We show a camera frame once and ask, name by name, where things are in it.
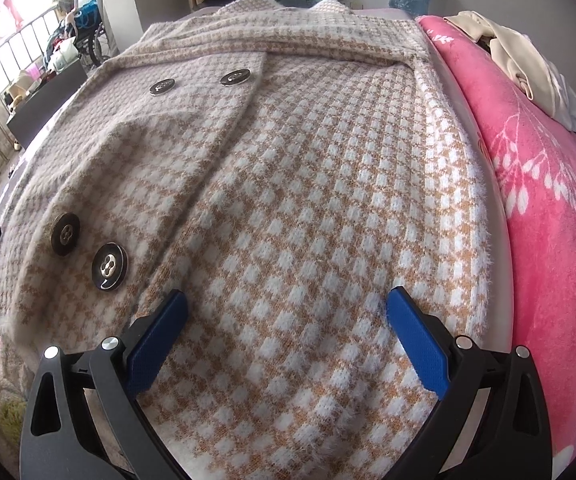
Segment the beige houndstooth wool coat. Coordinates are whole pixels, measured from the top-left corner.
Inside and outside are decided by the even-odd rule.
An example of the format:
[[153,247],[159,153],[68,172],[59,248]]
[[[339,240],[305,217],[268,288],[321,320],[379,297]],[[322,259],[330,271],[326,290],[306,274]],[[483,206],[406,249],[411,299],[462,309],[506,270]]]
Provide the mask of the beige houndstooth wool coat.
[[0,380],[93,348],[172,289],[190,319],[140,405],[195,479],[378,479],[429,415],[404,287],[481,339],[477,151],[413,21],[239,0],[105,62],[2,219]]

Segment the dark grey cabinet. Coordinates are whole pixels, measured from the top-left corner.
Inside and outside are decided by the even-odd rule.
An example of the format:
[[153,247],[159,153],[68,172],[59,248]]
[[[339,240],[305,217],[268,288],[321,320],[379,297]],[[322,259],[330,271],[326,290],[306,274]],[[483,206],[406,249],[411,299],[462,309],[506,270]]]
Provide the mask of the dark grey cabinet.
[[22,148],[29,147],[41,128],[86,80],[82,63],[74,61],[21,102],[8,118],[7,127]]

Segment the pink floral blanket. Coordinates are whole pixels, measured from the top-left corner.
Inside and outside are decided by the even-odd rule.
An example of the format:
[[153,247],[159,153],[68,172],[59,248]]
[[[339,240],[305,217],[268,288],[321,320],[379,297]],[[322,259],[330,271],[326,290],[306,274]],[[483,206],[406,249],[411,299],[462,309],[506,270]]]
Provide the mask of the pink floral blanket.
[[560,477],[576,459],[576,135],[448,20],[418,23],[459,84],[494,168],[512,253],[512,341],[538,368]]

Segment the wheelchair with blue bag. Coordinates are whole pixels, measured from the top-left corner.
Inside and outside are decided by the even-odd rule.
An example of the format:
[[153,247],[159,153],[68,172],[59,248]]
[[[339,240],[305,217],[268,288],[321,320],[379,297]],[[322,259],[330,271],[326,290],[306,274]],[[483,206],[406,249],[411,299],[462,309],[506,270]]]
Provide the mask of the wheelchair with blue bag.
[[97,0],[57,0],[57,28],[49,36],[43,54],[44,67],[58,51],[75,48],[87,66],[99,67],[108,58],[102,50],[105,25]]

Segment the beige cream garment pile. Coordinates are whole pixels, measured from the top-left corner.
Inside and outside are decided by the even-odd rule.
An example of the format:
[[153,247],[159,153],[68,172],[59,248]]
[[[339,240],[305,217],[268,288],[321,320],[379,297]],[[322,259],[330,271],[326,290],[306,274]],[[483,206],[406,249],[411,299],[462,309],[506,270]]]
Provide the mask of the beige cream garment pile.
[[576,133],[576,92],[530,38],[474,11],[447,16],[472,42],[488,43],[492,61],[546,115]]

